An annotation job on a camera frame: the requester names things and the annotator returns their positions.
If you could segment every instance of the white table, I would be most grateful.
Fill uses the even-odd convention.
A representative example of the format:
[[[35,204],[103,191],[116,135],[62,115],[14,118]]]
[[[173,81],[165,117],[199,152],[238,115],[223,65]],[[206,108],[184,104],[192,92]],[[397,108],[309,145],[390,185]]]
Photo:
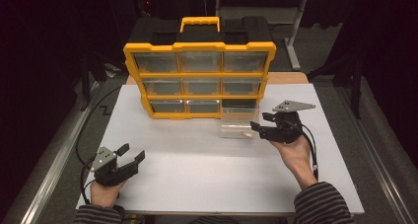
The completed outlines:
[[[110,150],[130,144],[130,150],[118,158],[119,166],[132,162],[142,150],[146,152],[139,174],[127,182],[117,201],[127,211],[192,215],[295,212],[293,200],[300,188],[268,141],[221,138],[219,119],[151,119],[139,98],[137,86],[122,87],[101,144]],[[319,180],[335,185],[352,213],[363,213],[314,86],[269,84],[260,111],[272,112],[284,100],[316,105],[299,115],[316,141]]]

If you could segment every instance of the striped sleeve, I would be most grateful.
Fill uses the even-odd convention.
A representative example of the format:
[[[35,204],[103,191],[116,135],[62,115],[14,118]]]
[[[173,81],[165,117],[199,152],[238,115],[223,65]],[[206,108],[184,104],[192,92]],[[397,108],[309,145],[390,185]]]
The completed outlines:
[[[116,210],[92,204],[80,206],[74,219],[74,223],[77,224],[119,224],[120,221],[120,215]]]
[[[189,224],[240,224],[229,216],[202,216]]]
[[[300,192],[295,198],[295,209],[300,224],[355,223],[341,193],[328,183]]]

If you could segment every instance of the plastic drawer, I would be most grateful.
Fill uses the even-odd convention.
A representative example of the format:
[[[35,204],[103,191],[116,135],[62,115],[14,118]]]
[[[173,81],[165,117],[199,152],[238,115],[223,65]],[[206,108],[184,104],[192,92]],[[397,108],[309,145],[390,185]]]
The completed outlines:
[[[255,131],[250,121],[258,122],[258,109],[254,108],[222,108],[221,137],[252,138]]]
[[[254,72],[263,71],[267,52],[225,52],[224,71]]]
[[[148,95],[179,95],[179,78],[143,78],[142,82]]]
[[[183,100],[150,100],[154,112],[184,112]]]
[[[187,110],[191,113],[215,113],[219,111],[219,100],[189,100]]]
[[[177,61],[173,52],[133,53],[142,72],[177,72]]]
[[[178,54],[182,72],[218,72],[222,53],[217,51],[184,51]]]
[[[219,94],[220,78],[182,78],[186,95],[216,95]]]
[[[261,78],[224,78],[224,95],[257,95]]]

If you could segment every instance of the yellow frame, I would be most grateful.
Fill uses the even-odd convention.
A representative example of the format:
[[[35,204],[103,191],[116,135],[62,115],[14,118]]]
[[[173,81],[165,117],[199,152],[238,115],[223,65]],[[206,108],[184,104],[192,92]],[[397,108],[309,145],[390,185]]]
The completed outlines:
[[[185,24],[217,24],[219,28],[219,18],[217,17],[200,17],[200,18],[184,18],[181,31]],[[221,52],[221,68],[217,72],[181,72],[181,65],[178,54],[184,51],[217,51]],[[224,72],[224,54],[223,52],[267,52],[267,57],[262,71],[259,72]],[[220,100],[223,99],[255,99],[258,106],[259,101],[264,96],[265,87],[268,79],[268,69],[270,62],[276,53],[276,45],[272,41],[249,42],[247,44],[225,44],[223,42],[175,42],[173,45],[152,45],[150,43],[134,43],[129,42],[125,45],[123,52],[126,57],[126,66],[129,74],[135,79],[139,91],[141,92],[141,103],[148,115],[152,118],[172,118],[185,119],[194,117],[221,117],[221,105],[218,112],[212,113],[191,113],[186,111],[184,103],[184,112],[154,112],[150,105],[150,100]],[[134,53],[163,53],[173,52],[175,55],[177,72],[141,72],[136,64]],[[223,95],[223,80],[220,80],[220,94],[218,95],[185,95],[182,83],[181,95],[148,95],[142,79],[144,78],[260,78],[261,82],[256,95]]]

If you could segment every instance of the human hand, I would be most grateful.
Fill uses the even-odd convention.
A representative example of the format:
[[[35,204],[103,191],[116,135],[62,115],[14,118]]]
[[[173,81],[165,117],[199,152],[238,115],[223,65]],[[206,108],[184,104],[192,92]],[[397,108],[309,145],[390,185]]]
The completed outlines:
[[[119,191],[125,185],[125,183],[126,181],[114,187],[104,187],[96,181],[92,182],[90,185],[92,204],[101,207],[113,208],[114,204],[116,203]]]
[[[275,141],[270,143],[279,150],[283,163],[295,176],[301,189],[317,183],[310,165],[310,145],[305,136],[301,135],[293,143],[284,144]]]

